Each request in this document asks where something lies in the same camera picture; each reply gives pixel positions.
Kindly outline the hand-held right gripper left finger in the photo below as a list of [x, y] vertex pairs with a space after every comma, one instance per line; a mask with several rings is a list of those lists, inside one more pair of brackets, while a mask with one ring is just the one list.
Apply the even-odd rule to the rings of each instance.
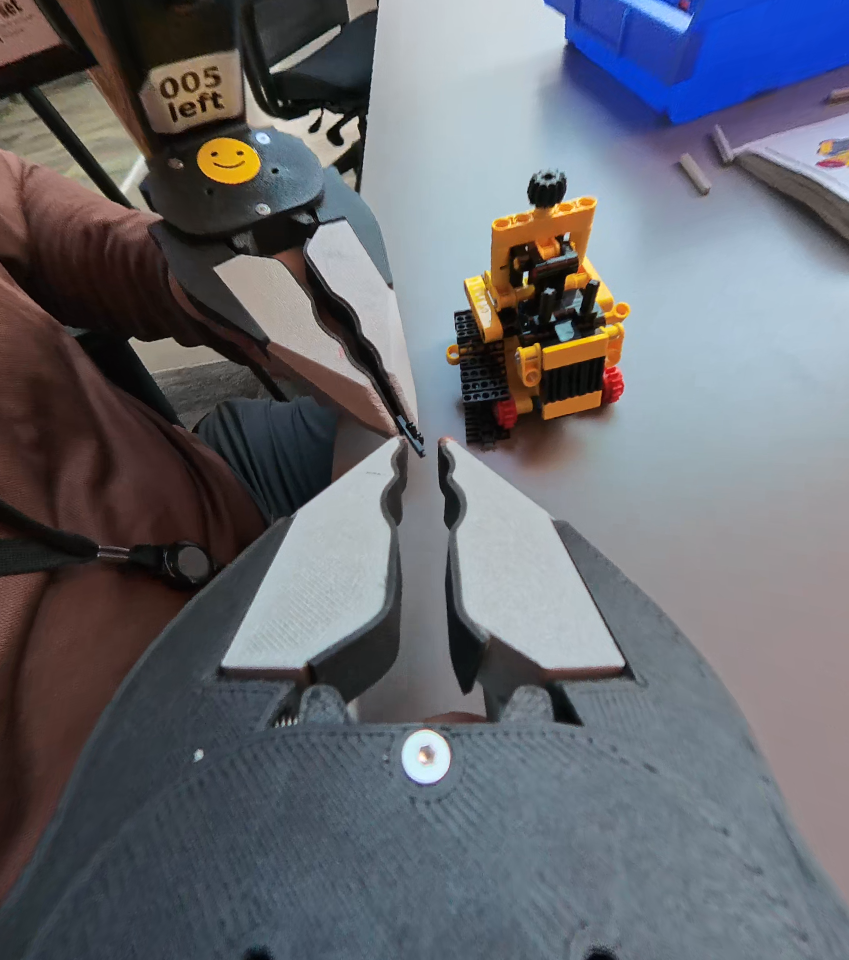
[[227, 677], [353, 702], [399, 649], [405, 441], [387, 440], [300, 508], [220, 663]]

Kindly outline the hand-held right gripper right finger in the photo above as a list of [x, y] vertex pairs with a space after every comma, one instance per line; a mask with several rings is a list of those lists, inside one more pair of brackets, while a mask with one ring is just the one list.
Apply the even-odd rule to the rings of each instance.
[[438, 444], [449, 654], [490, 720], [530, 687], [627, 675], [626, 658], [551, 514], [453, 438]]

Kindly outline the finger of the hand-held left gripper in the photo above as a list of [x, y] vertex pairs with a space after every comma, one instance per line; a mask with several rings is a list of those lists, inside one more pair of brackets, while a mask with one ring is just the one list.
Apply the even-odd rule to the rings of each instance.
[[339, 173], [324, 173], [317, 226], [303, 253], [348, 360], [370, 381], [388, 417], [418, 426], [407, 338], [380, 225]]
[[270, 362], [370, 430], [401, 436], [367, 376], [345, 355], [304, 251], [306, 283], [274, 257], [238, 253], [225, 243], [196, 243], [166, 223], [154, 223], [151, 233], [170, 273], [203, 315], [249, 336]]

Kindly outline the yellow black lego bulldozer model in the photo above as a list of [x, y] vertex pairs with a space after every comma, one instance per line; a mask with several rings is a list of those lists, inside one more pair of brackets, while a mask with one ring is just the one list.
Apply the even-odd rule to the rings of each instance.
[[445, 359], [459, 373], [466, 442], [484, 450], [526, 415], [549, 422], [623, 395], [631, 308], [588, 258], [597, 199], [566, 192], [564, 172], [532, 174], [529, 209], [492, 221], [489, 268], [463, 283]]

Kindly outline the person's left forearm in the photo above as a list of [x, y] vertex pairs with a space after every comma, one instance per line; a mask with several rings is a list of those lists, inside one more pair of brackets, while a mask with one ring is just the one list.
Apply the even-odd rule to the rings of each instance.
[[42, 309], [78, 328], [142, 342], [172, 339], [266, 366], [249, 335], [191, 304], [152, 236], [160, 222], [0, 149], [0, 264]]

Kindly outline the black office chair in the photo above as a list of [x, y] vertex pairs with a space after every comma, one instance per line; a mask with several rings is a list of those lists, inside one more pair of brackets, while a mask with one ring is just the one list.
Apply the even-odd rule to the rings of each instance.
[[356, 120], [357, 140], [333, 165], [353, 172], [360, 191], [378, 10], [353, 17], [347, 1], [245, 2], [240, 24], [250, 92], [265, 114], [285, 121], [338, 114], [326, 133], [336, 146]]

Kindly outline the person's dark trousers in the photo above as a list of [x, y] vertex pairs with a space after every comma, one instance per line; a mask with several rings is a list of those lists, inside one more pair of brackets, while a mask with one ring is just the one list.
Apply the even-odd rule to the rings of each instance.
[[338, 413], [311, 397], [231, 398], [193, 427], [266, 522], [293, 516], [333, 483]]

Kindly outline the person's brown shirt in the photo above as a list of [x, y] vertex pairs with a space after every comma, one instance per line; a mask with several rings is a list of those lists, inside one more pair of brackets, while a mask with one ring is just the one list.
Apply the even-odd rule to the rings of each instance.
[[[190, 541], [221, 565], [264, 529], [213, 450], [117, 391], [43, 314], [0, 329], [0, 500], [96, 544]], [[0, 578], [0, 904], [97, 718], [187, 600], [99, 563]]]

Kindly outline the blue plastic bin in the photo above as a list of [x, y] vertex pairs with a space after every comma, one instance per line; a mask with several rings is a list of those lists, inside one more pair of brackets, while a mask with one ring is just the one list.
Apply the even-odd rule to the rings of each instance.
[[564, 36], [681, 124], [849, 65], [849, 1], [547, 1]]

